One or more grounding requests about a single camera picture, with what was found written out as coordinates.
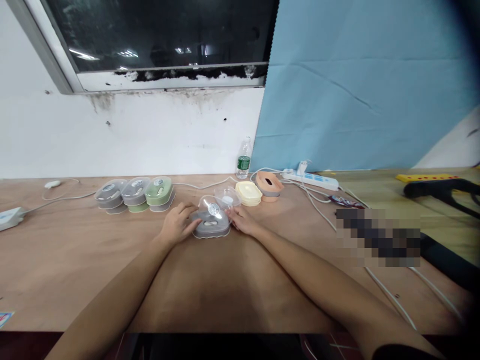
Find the window frame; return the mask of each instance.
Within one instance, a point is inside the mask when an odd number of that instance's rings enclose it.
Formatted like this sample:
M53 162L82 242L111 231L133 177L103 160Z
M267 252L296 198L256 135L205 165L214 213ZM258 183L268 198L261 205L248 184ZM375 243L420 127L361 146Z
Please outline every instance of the window frame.
M61 94L175 88L263 87L268 61L76 72L42 0L6 0ZM212 69L219 69L210 76ZM181 76L189 72L196 79Z

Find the blue cloth backdrop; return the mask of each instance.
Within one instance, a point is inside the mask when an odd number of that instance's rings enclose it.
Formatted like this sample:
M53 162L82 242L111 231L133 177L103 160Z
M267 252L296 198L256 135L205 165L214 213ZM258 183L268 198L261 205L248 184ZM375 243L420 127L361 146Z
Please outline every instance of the blue cloth backdrop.
M251 170L409 168L479 103L448 1L281 0Z

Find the window glass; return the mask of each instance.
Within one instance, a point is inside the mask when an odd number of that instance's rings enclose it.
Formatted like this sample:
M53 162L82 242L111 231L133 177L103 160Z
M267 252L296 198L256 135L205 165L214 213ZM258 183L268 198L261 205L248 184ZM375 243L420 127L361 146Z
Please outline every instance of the window glass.
M77 72L266 62L278 0L42 0Z

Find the hand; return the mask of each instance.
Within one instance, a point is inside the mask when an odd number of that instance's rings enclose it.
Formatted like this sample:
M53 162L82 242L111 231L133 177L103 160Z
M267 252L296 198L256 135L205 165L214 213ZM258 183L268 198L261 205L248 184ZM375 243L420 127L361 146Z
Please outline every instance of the hand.
M187 219L190 214L198 209L198 206L191 202L181 202L177 207L174 207L165 217L163 227L158 237L161 241L166 241L176 245L190 235L195 228L202 222L202 219L192 221L187 225Z
M256 236L258 230L263 229L260 225L243 207L237 206L226 211L226 214L231 220L235 228L247 235Z

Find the forearm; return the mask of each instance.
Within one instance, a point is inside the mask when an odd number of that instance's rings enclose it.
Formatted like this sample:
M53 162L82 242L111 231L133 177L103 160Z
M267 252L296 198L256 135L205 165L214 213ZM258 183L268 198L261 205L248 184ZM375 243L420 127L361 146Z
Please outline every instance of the forearm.
M356 321L352 313L374 312L383 305L343 271L303 247L265 228L258 229L254 237L317 306L344 326Z
M47 360L101 358L131 322L172 247L154 239L83 309Z
M265 228L252 235L319 308L348 330L365 359L386 344L407 345L442 357L383 302L324 259Z

